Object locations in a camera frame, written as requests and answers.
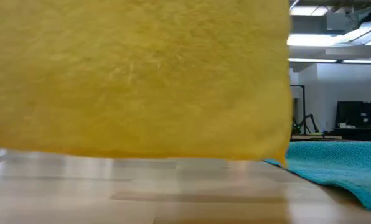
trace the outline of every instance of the blue towel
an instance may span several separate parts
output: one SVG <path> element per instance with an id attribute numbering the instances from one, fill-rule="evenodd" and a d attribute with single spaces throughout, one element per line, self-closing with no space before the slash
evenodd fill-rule
<path id="1" fill-rule="evenodd" d="M 289 171 L 317 184 L 345 188 L 371 210 L 371 142 L 291 142 L 286 160 Z"/>

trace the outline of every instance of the teal cloth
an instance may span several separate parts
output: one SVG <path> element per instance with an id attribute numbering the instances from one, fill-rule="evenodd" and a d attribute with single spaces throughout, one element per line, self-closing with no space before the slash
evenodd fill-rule
<path id="1" fill-rule="evenodd" d="M 345 188 L 371 210 L 371 142 L 291 142 L 286 160 L 289 171 L 317 184 Z"/>

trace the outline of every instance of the yellow sponge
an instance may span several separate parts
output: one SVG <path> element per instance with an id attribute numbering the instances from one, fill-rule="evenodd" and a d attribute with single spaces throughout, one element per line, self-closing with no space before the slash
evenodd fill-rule
<path id="1" fill-rule="evenodd" d="M 0 0 L 0 147 L 282 160 L 287 1 Z"/>

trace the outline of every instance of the yellow foam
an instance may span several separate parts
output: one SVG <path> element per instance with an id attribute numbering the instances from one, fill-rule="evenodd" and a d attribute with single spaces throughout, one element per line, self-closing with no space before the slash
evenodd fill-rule
<path id="1" fill-rule="evenodd" d="M 0 0 L 0 147 L 282 160 L 287 1 Z"/>

